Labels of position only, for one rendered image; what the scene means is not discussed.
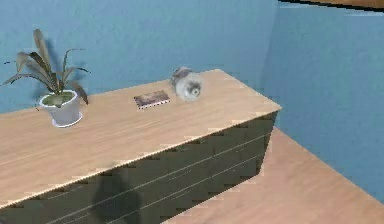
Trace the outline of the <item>wooden top dark dresser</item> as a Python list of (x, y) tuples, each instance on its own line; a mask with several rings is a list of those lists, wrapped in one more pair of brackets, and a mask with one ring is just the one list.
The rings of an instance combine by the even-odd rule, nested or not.
[(255, 176), (279, 107), (212, 70), (193, 102), (139, 109), (165, 81), (91, 97), (57, 128), (32, 109), (0, 115), (0, 224), (161, 224)]

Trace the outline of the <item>small dark printed book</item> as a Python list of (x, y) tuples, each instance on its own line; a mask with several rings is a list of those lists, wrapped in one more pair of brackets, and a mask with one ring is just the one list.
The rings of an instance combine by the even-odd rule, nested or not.
[(146, 93), (143, 95), (135, 96), (134, 101), (139, 109), (146, 109), (149, 107), (168, 103), (170, 97), (164, 90)]

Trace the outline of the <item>house plant in white pot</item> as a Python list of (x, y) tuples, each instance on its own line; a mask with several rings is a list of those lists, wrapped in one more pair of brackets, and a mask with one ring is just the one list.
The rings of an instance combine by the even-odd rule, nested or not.
[(22, 78), (32, 78), (42, 83), (47, 93), (43, 93), (37, 104), (50, 114), (52, 124), (58, 128), (70, 127), (78, 123), (83, 114), (80, 111), (80, 101), (89, 104), (88, 94), (83, 86), (70, 75), (76, 70), (90, 74), (90, 71), (77, 66), (68, 67), (68, 54), (81, 51), (81, 48), (70, 48), (65, 51), (62, 67), (58, 71), (52, 69), (50, 56), (44, 35), (40, 29), (33, 31), (33, 39), (37, 51), (30, 53), (18, 52), (16, 73), (3, 82), (3, 85), (13, 84)]

